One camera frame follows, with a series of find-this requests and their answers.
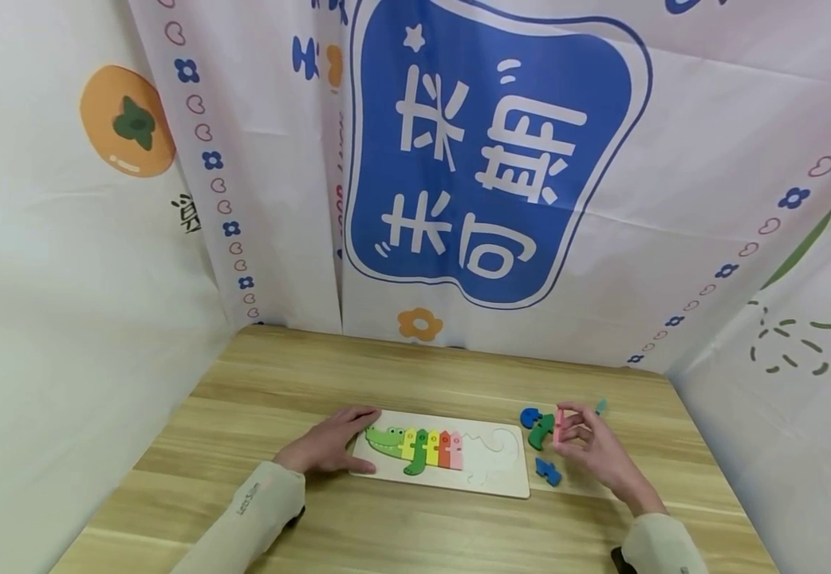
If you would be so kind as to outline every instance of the finger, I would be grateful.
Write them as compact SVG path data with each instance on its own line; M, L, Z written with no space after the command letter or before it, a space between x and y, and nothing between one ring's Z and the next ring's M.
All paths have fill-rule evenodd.
M598 417L597 413L590 406L583 403L575 403L573 400L568 400L566 403L559 403L556 406L563 410L577 412L585 420L585 424L591 428L595 428L601 422L601 417Z
M593 441L593 433L589 428L578 425L578 427L563 430L559 435L560 442L571 441L577 438L585 442L591 442Z
M351 409L351 407L342 407L342 409L333 412L333 414L327 418L327 421L341 421L345 417L345 413L349 412L349 409Z
M374 466L374 463L363 458L355 457L345 458L345 469L361 474L374 474L377 472L377 466Z
M349 425L349 435L354 435L355 433L360 433L362 430L370 427L372 424L377 423L377 419L380 418L380 409L375 409L366 415L362 415L359 418L354 419L347 423Z
M562 421L562 428L568 429L571 427L575 427L577 424L584 424L585 417L582 415L572 415L571 417L567 417L565 421Z
M378 411L377 407L368 407L365 405L354 405L344 409L338 413L337 419L343 423L350 423L354 419L364 415L370 415L374 411Z
M587 452L579 445L574 445L572 442L557 442L553 445L554 451L560 454L563 458L567 458L573 462L584 464L587 460Z

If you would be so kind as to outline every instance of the hand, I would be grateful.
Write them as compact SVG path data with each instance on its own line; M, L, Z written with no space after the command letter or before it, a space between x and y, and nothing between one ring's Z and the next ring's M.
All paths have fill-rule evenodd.
M375 407L345 407L317 424L300 439L281 449L272 462L285 469L306 474L312 470L336 472L351 470L363 474L377 471L372 463L345 452L356 434L370 427L380 417Z
M557 453L584 467L625 502L634 516L668 513L658 492L629 458L613 430L591 407L572 401L557 406L575 413L562 423L560 442L553 444ZM582 443L572 442L575 439Z

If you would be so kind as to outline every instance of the person's left hand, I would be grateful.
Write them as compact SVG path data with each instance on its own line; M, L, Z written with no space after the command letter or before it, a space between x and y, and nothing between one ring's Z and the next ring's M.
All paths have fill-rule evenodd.
M307 431L288 446L281 449L272 462L287 470L306 474L312 470L335 472L351 470L373 474L376 467L367 460L354 458L345 452L349 441L362 430L370 427L380 417L380 409L356 405L345 407L323 423Z

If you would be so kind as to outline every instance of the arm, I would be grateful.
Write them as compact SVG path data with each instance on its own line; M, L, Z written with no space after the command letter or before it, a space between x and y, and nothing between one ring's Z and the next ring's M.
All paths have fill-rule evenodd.
M243 574L305 507L305 473L374 472L345 452L380 417L373 407L348 407L285 446L236 491L230 506L173 569L173 574Z
M635 520L622 545L623 560L639 574L707 574L687 528L635 465L607 423L591 407L560 403L565 419L557 453L588 470L629 507Z

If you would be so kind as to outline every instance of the wooden puzzle board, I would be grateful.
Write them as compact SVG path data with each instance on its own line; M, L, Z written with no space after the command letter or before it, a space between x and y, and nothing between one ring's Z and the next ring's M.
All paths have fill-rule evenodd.
M423 446L423 460L417 446ZM524 440L513 424L384 411L357 436L353 454L377 466L373 475L356 476L530 497Z

